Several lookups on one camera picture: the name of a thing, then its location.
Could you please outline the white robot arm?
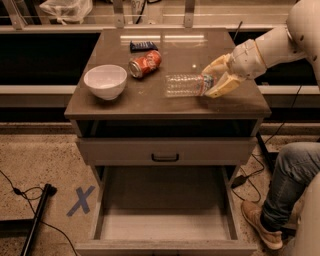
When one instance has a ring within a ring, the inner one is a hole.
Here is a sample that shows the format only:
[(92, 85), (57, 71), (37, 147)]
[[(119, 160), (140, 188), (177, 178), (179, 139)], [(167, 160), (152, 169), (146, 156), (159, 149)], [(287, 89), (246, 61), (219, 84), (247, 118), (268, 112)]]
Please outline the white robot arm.
[(202, 73), (217, 80), (205, 95), (217, 98), (228, 94), (268, 68), (303, 58), (320, 82), (320, 0), (299, 0), (289, 11), (285, 27), (248, 39), (212, 61)]

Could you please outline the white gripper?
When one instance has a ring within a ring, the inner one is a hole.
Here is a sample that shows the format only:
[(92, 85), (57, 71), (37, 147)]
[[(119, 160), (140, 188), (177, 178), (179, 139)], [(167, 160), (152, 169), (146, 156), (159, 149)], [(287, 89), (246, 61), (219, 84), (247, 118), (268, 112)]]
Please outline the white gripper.
[(237, 45), (230, 54), (221, 55), (203, 70), (202, 74), (221, 76), (218, 82), (205, 95), (218, 98), (235, 90), (243, 79), (255, 79), (267, 70), (266, 64), (252, 39)]

